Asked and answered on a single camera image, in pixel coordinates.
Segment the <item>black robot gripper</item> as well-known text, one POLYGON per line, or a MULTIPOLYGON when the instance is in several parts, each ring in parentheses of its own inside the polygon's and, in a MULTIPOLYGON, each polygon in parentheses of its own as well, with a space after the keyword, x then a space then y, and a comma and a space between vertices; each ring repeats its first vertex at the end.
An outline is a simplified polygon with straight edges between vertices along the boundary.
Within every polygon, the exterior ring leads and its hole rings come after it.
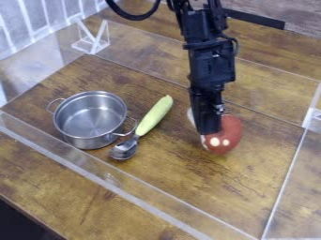
POLYGON ((222 93, 213 90, 235 79, 231 41, 189 50, 189 59, 191 115, 198 133, 209 135, 222 129, 225 113, 222 93))

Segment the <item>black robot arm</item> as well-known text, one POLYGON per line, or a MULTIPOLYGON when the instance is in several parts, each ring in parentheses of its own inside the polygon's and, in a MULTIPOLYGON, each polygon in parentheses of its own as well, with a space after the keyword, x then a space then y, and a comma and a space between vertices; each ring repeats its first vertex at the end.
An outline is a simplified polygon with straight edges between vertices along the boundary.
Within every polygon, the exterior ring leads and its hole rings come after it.
POLYGON ((238 41, 223 33, 229 27, 221 0, 207 0, 201 9, 191 7, 190 0, 167 0, 167 4, 189 51, 191 116, 198 133, 207 135, 222 129, 222 91, 235 80, 238 41))

